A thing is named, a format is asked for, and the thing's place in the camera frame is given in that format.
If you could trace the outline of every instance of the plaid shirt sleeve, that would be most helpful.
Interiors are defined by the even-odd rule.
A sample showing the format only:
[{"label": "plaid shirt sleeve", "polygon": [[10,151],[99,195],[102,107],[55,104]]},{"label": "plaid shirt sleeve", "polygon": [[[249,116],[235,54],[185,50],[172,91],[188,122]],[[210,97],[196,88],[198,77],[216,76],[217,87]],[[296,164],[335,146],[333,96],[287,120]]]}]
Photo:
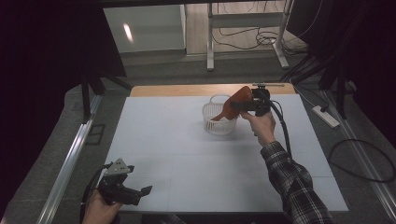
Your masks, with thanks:
[{"label": "plaid shirt sleeve", "polygon": [[261,151],[271,184],[280,194],[283,211],[294,224],[335,223],[319,196],[314,192],[308,171],[291,159],[278,142]]}]

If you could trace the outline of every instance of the black curtain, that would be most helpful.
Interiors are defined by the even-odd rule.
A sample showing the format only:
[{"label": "black curtain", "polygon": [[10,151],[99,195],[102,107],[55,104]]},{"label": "black curtain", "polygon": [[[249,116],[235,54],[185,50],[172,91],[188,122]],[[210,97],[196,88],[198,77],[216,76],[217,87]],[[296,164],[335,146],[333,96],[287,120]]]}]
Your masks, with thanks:
[{"label": "black curtain", "polygon": [[58,121],[64,94],[83,73],[125,71],[101,7],[53,0],[0,4],[2,216]]},{"label": "black curtain", "polygon": [[396,147],[396,17],[393,1],[373,1],[346,48],[346,78],[357,86],[356,103]]}]

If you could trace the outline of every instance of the human hand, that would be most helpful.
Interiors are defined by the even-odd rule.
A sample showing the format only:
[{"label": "human hand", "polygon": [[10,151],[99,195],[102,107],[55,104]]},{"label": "human hand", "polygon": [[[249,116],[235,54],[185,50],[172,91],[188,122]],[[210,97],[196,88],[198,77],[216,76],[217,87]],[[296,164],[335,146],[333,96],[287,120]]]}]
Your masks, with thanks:
[{"label": "human hand", "polygon": [[241,111],[241,117],[250,122],[251,131],[257,135],[262,147],[275,142],[274,130],[276,122],[271,111],[261,117],[252,116],[246,111]]},{"label": "human hand", "polygon": [[109,224],[119,212],[122,203],[108,205],[99,191],[93,191],[87,202],[82,224]]}]

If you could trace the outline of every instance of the white tabletop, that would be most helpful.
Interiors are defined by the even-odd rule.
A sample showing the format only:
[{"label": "white tabletop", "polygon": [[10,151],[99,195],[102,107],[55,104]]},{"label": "white tabletop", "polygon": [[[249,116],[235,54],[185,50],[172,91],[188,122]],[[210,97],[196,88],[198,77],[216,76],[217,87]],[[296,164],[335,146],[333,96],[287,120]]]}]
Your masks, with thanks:
[{"label": "white tabletop", "polygon": [[[347,206],[301,98],[272,95],[281,103],[293,158],[306,167],[318,196],[330,211]],[[122,158],[133,165],[124,186],[152,185],[138,206],[123,211],[165,213],[281,212],[279,195],[268,179],[261,147],[246,120],[216,136],[204,129],[202,107],[209,96],[129,97],[106,163]],[[280,125],[276,139],[283,145]]]}]

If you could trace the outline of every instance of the transparent container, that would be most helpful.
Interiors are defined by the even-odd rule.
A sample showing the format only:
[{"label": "transparent container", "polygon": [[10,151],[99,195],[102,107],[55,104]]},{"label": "transparent container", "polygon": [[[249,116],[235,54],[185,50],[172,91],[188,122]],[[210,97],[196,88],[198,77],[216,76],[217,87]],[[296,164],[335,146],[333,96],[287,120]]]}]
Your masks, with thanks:
[{"label": "transparent container", "polygon": [[215,103],[213,102],[213,99],[215,97],[220,97],[224,98],[224,96],[228,99],[230,98],[230,95],[227,94],[216,94],[213,95],[209,103],[205,104],[204,107],[202,108],[202,115],[204,117],[204,128],[207,130],[209,133],[212,133],[214,135],[225,135],[228,133],[231,133],[235,129],[235,124],[236,120],[235,119],[226,119],[226,118],[221,118],[219,121],[214,121],[212,120],[215,116],[219,115],[222,111],[222,108],[224,106],[224,103]]}]

